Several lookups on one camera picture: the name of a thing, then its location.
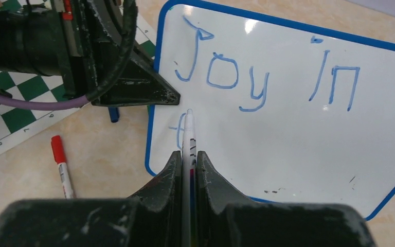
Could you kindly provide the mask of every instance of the white marker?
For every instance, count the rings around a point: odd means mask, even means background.
[[[194,117],[187,110],[184,120],[182,153],[182,247],[196,246],[196,139]]]
[[[55,159],[55,162],[57,162],[58,171],[60,172],[64,196],[67,199],[75,198],[75,193],[70,183],[69,172],[67,171],[66,155],[64,154],[61,137],[59,135],[52,137],[50,144],[52,146],[53,157]]]

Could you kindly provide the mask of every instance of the table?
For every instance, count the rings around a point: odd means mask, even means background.
[[[154,29],[165,0],[137,0]],[[344,0],[212,0],[212,2],[395,43],[395,17]],[[63,198],[50,138],[62,135],[74,190],[80,198],[124,198],[151,179],[144,167],[146,107],[88,105],[0,156],[0,212],[18,199]],[[368,222],[379,246],[395,246],[395,196]]]

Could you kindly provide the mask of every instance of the red marker cap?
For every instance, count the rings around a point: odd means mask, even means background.
[[[63,143],[61,142],[61,137],[56,135],[52,137],[51,142],[52,153],[57,164],[66,162],[66,155],[64,154]]]

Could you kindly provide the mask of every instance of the blue marker cap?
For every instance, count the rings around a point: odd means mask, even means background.
[[[108,107],[108,112],[110,113],[111,122],[119,121],[119,108],[117,108],[117,107]]]

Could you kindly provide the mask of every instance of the red marker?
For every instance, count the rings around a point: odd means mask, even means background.
[[[63,143],[61,142],[61,137],[56,135],[52,137],[50,142],[52,145],[52,152],[55,162],[57,162],[58,170],[60,172],[61,183],[63,184],[64,196],[67,199],[75,198],[74,190],[70,183],[69,172],[67,171],[66,156],[64,154]]]

